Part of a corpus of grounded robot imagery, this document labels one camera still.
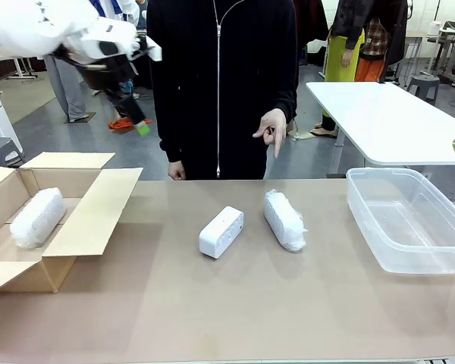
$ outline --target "silver zipper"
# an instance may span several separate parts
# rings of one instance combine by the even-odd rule
[[[240,4],[241,2],[244,2],[245,0],[240,0],[238,2],[235,2],[223,15],[221,21],[219,22],[219,19],[218,19],[218,9],[216,8],[215,6],[215,0],[212,0],[212,4],[214,5],[214,14],[215,14],[215,23],[218,27],[218,115],[217,115],[217,118],[218,118],[218,169],[216,171],[216,175],[218,176],[218,178],[221,176],[221,168],[219,167],[219,137],[220,137],[220,133],[219,133],[219,130],[221,128],[221,117],[220,117],[220,112],[219,112],[219,104],[220,104],[220,95],[221,95],[221,86],[220,86],[220,82],[221,82],[221,26],[222,26],[222,22],[224,20],[224,18],[226,17],[226,15],[228,15],[228,12],[231,11],[232,8],[234,8],[236,5]]]

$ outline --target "cardboard box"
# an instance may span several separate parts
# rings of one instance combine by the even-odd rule
[[[78,256],[103,254],[142,168],[101,168],[114,153],[42,153],[0,167],[0,291],[57,292]],[[39,190],[58,187],[67,211],[43,247],[21,249],[10,223]]]

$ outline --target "orange pants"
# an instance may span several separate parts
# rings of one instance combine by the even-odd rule
[[[359,59],[357,66],[356,82],[375,82],[384,70],[384,59],[378,61],[367,61]]]

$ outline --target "white power strip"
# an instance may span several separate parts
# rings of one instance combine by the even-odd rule
[[[244,214],[232,207],[225,207],[199,235],[202,254],[217,259],[243,230]]]

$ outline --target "clear plastic container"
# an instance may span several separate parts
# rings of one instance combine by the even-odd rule
[[[455,205],[422,174],[403,168],[347,172],[347,201],[381,267],[455,273]]]

